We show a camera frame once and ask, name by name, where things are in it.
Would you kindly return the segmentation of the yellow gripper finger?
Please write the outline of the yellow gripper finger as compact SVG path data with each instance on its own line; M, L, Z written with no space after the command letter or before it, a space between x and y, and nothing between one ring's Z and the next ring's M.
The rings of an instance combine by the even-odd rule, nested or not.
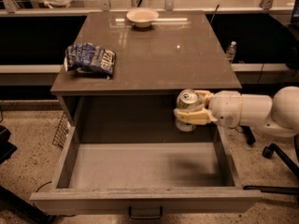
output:
M210 98L214 95L211 91L206 90L196 90L195 93L199 96L200 105L202 107L207 107L209 104Z
M179 121L193 125L207 125L208 123L217 121L212 112L205 108L198 111L185 111L176 108L174 115Z

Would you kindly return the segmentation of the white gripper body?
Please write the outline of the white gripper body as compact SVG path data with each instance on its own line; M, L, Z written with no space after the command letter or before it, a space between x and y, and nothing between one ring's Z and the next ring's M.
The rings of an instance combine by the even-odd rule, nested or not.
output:
M208 109L217 125L235 128L240 122L241 94L237 91L217 92L209 99Z

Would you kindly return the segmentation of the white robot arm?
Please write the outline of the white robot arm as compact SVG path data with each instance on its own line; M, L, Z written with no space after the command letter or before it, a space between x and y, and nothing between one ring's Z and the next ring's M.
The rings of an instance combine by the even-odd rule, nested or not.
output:
M299 134L299 88L285 87L273 97L238 91L183 90L174 115L183 132L215 123L231 129L249 126L268 135L292 137Z

